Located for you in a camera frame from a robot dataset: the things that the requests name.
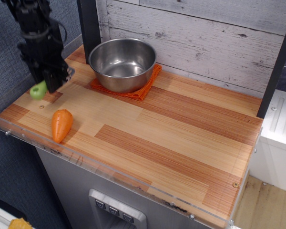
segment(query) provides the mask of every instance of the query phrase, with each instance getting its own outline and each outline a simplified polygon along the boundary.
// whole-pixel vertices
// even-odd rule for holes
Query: white appliance
[[[286,92],[273,95],[249,169],[253,177],[286,190]]]

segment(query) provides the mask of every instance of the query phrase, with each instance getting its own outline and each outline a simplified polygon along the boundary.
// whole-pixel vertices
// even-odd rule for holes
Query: button
[[[117,210],[117,209],[115,209],[115,208],[113,208],[111,206],[109,206],[109,211],[110,211],[111,214],[114,214],[115,216],[119,216],[120,215],[119,210]]]
[[[105,204],[104,203],[102,203],[101,201],[99,201],[99,200],[95,200],[95,203],[96,203],[96,205],[99,207],[99,208],[101,208],[101,209],[106,209],[106,206],[105,206]]]
[[[133,223],[133,217],[126,215],[125,213],[123,213],[123,219],[127,222]]]

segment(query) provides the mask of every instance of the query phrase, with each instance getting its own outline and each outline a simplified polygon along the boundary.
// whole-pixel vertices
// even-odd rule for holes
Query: bowl rim
[[[131,76],[125,76],[125,77],[120,77],[120,76],[112,76],[112,75],[106,75],[106,74],[103,74],[101,72],[99,72],[98,70],[96,70],[95,68],[93,68],[92,64],[91,64],[91,56],[92,54],[95,52],[95,50],[97,50],[99,47],[105,45],[106,43],[110,43],[110,42],[113,42],[113,41],[118,41],[118,40],[131,40],[131,41],[138,41],[138,42],[141,42],[141,43],[144,43],[145,45],[151,47],[151,49],[153,50],[154,54],[155,54],[155,59],[154,59],[154,62],[152,64],[152,66],[150,68],[148,68],[147,70],[145,70],[144,72],[140,73],[140,74],[136,74],[136,75],[131,75]],[[137,38],[116,38],[116,39],[112,39],[112,40],[108,40],[108,41],[105,41],[105,42],[102,42],[100,44],[98,44],[89,54],[89,57],[88,57],[88,62],[89,62],[89,65],[90,67],[95,71],[97,72],[98,74],[101,74],[103,76],[107,76],[107,77],[110,77],[110,78],[116,78],[116,79],[128,79],[128,78],[133,78],[133,77],[136,77],[138,75],[141,75],[145,72],[148,72],[149,70],[153,69],[154,65],[156,64],[156,61],[157,61],[157,52],[156,52],[156,49],[149,43],[145,42],[145,41],[141,41]]]

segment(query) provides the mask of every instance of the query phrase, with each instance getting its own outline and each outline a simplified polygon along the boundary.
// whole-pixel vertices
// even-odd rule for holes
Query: green toy fruit
[[[41,100],[43,99],[43,97],[46,95],[47,93],[47,84],[46,82],[43,80],[41,81],[39,84],[33,86],[31,89],[30,89],[30,95],[33,99],[36,99],[36,100]]]

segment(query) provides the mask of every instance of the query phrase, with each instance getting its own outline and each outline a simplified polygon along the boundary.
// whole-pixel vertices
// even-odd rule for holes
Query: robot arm
[[[50,18],[47,0],[2,0],[19,23],[25,43],[18,44],[36,83],[45,80],[50,93],[70,79],[68,65],[61,57],[63,43],[59,22]]]

